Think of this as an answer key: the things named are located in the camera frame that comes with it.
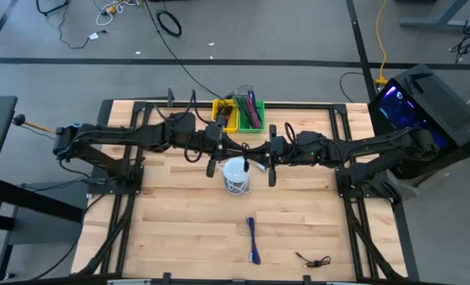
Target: computer tower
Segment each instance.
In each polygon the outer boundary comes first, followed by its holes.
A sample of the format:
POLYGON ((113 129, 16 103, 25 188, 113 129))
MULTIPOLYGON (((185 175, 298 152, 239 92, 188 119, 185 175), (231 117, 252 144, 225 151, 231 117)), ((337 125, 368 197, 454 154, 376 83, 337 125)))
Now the computer tower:
POLYGON ((390 79, 370 102, 369 112, 376 135, 421 127, 432 132, 441 148, 432 161, 406 161, 392 168, 400 179, 445 168, 470 155, 470 106, 426 65, 390 79))

